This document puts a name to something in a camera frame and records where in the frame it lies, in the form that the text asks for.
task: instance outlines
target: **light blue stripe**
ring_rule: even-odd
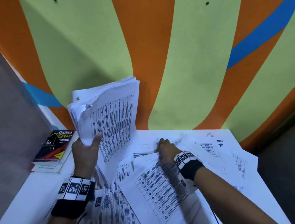
[[[295,0],[284,0],[252,33],[232,49],[227,69],[234,66],[286,27],[294,9]]]
[[[61,103],[54,95],[47,93],[31,84],[25,82],[23,82],[23,84],[37,104],[46,107],[62,107]]]

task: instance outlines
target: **yellow triangle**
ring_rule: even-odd
[[[54,156],[57,157],[57,158],[59,158],[59,159],[61,159],[64,153],[65,152],[63,151],[61,153],[55,154]]]

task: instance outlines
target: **painted wall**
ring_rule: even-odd
[[[71,91],[133,75],[137,129],[230,129],[250,150],[295,111],[294,9],[295,0],[0,1],[0,52],[67,128]]]

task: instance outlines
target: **table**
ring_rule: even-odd
[[[157,134],[158,131],[138,131],[143,136],[146,133]],[[183,130],[193,132],[196,135],[206,137],[210,132],[221,138],[232,140],[232,149],[240,151],[245,156],[253,158],[253,155],[241,151],[240,145],[229,130]],[[166,135],[175,134],[177,130],[166,131]],[[0,220],[0,224],[38,224],[53,204],[62,181],[69,177],[74,169],[72,154],[69,155],[61,174],[54,173],[31,173],[22,188]],[[249,197],[264,212],[272,217],[277,223],[290,223],[277,201],[258,174],[252,178],[252,195]]]

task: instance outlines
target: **orange stripe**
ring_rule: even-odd
[[[254,152],[259,142],[268,139],[269,134],[275,131],[295,111],[295,87],[272,112],[272,114],[251,135],[240,142],[243,149]]]
[[[0,52],[24,80],[53,94],[43,73],[33,38],[18,0],[0,1]],[[74,125],[66,108],[50,108],[68,129]]]
[[[232,47],[245,39],[284,0],[242,0]]]
[[[130,53],[133,75],[140,80],[136,128],[147,130],[166,64],[174,0],[112,2]]]
[[[283,30],[226,71],[212,110],[194,129],[220,129],[222,127],[276,45]]]

